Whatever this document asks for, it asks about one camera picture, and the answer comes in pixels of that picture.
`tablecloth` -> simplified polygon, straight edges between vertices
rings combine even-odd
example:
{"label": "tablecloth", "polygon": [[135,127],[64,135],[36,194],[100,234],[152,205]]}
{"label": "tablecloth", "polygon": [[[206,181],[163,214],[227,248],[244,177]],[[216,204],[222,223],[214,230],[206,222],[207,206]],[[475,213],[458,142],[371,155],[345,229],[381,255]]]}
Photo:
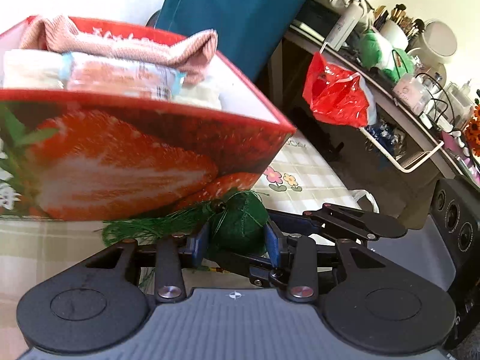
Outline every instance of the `tablecloth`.
{"label": "tablecloth", "polygon": [[[299,132],[255,184],[267,208],[301,214],[323,203],[358,208],[341,180]],[[0,222],[0,359],[27,349],[15,320],[28,289],[104,248],[102,222]],[[207,272],[199,272],[198,279]]]}

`strawberry box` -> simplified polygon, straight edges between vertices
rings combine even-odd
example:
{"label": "strawberry box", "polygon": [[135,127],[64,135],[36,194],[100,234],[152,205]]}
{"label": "strawberry box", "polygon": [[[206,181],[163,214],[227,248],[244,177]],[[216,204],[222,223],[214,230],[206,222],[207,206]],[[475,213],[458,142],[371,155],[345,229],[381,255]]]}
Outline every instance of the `strawberry box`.
{"label": "strawberry box", "polygon": [[[72,17],[83,32],[182,36]],[[0,35],[17,48],[32,18]],[[251,188],[295,128],[217,52],[207,74],[222,110],[63,90],[0,89],[0,218],[114,220],[160,216]]]}

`pink towel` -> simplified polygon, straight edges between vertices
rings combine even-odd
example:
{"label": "pink towel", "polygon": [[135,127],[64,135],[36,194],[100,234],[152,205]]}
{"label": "pink towel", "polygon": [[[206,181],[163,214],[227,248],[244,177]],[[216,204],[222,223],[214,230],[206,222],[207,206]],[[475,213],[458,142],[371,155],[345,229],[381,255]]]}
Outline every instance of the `pink towel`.
{"label": "pink towel", "polygon": [[22,49],[44,49],[57,53],[80,51],[96,56],[132,59],[176,68],[187,74],[185,82],[196,84],[205,78],[205,69],[217,50],[215,30],[205,30],[172,46],[151,40],[106,38],[80,32],[66,16],[54,19],[38,16],[26,29]]}

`white cup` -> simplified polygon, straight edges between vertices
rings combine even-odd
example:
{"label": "white cup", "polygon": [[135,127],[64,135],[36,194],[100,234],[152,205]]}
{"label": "white cup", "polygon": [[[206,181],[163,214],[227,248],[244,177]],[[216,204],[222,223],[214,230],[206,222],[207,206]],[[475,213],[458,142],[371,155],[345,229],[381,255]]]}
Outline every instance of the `white cup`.
{"label": "white cup", "polygon": [[405,50],[409,45],[409,40],[402,29],[392,20],[387,20],[380,30],[380,34],[397,49]]}

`gray panel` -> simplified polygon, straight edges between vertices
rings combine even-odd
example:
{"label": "gray panel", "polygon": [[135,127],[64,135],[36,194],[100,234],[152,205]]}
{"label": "gray panel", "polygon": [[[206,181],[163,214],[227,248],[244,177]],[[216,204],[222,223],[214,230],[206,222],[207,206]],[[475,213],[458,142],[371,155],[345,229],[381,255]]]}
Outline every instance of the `gray panel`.
{"label": "gray panel", "polygon": [[[177,304],[155,309],[130,340],[71,360],[385,360],[333,336],[315,309],[278,296],[275,289],[196,289]],[[397,360],[441,360],[431,350]],[[33,349],[21,360],[64,360]]]}
{"label": "gray panel", "polygon": [[430,215],[421,230],[409,230],[402,238],[380,238],[368,246],[445,291],[455,278],[452,257]]}

